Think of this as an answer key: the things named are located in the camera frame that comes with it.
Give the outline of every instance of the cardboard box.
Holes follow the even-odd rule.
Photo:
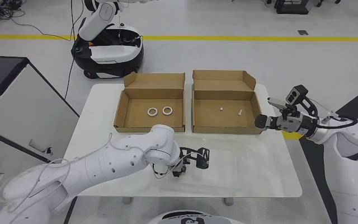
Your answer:
[[[256,116],[261,114],[254,92],[256,80],[246,71],[196,70],[192,77],[194,133],[261,133],[254,124]]]
[[[165,124],[175,132],[185,131],[184,102],[185,73],[136,74],[124,77],[124,91],[118,103],[114,127],[118,132],[149,132],[156,124]],[[164,107],[173,109],[164,115]],[[148,109],[156,108],[158,114],[149,116]]]

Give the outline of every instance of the white ring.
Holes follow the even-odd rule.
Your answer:
[[[167,112],[167,113],[164,111],[166,108],[169,108],[169,109],[170,109],[170,111]],[[170,106],[166,106],[165,108],[163,108],[163,114],[165,114],[165,115],[171,115],[172,112],[173,112],[173,109],[172,109]]]
[[[154,114],[151,114],[151,113],[150,113],[151,110],[155,110],[156,112],[155,112]],[[157,108],[149,108],[149,109],[148,109],[148,115],[149,115],[149,116],[156,116],[157,114],[158,114]]]

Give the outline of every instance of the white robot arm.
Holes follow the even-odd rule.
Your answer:
[[[316,106],[306,97],[308,90],[295,86],[286,102],[268,98],[281,116],[259,115],[255,126],[303,134],[308,140],[324,145],[324,173],[337,208],[338,224],[358,223],[358,161],[348,157],[358,154],[358,121],[349,116],[331,113],[318,117]],[[309,115],[297,111],[300,104]]]
[[[64,164],[40,165],[6,183],[0,211],[3,224],[46,224],[80,192],[94,185],[122,178],[148,164],[177,165],[181,150],[174,131],[155,125],[148,134],[110,140],[100,149]]]
[[[153,0],[84,0],[88,10],[93,11],[79,29],[79,36],[83,40],[93,40],[112,21],[114,15],[123,11],[122,3],[147,3]]]

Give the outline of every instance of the cardboard box flap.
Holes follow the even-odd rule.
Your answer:
[[[194,91],[251,91],[256,80],[246,71],[194,70]]]
[[[125,89],[174,89],[184,90],[185,73],[148,73],[132,72],[124,77]]]

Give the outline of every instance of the gray floor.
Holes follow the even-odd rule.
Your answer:
[[[297,140],[286,140],[303,194],[299,198],[236,198],[227,207],[220,198],[134,198],[124,205],[121,197],[78,197],[70,224],[147,223],[177,209],[194,209],[247,224],[328,224],[317,186]]]
[[[73,3],[77,17],[81,1]],[[50,34],[69,34],[69,4],[68,0],[27,0],[22,7],[26,15],[16,21]],[[342,0],[338,5],[326,0],[306,16],[277,15],[273,6],[266,8],[261,0],[160,0],[131,4],[121,13],[121,22],[143,35],[299,36],[297,30],[307,30],[310,36],[358,36],[357,12],[357,0]],[[0,34],[38,32],[0,21]],[[72,42],[64,40],[0,39],[1,55],[28,57],[63,96],[71,47]],[[185,72],[186,83],[192,83],[193,69],[235,69],[247,70],[276,98],[284,99],[293,86],[303,84],[309,97],[338,109],[358,95],[358,42],[166,40],[145,41],[144,47],[142,73]],[[88,80],[75,64],[67,100],[81,113],[91,87],[106,82],[123,81]],[[125,206],[121,198],[79,197],[70,223],[146,223],[173,209],[198,209],[251,224],[330,223],[299,142],[287,144],[303,189],[300,198],[243,198],[226,207],[220,199],[210,198],[135,198]],[[63,223],[65,215],[51,223]]]

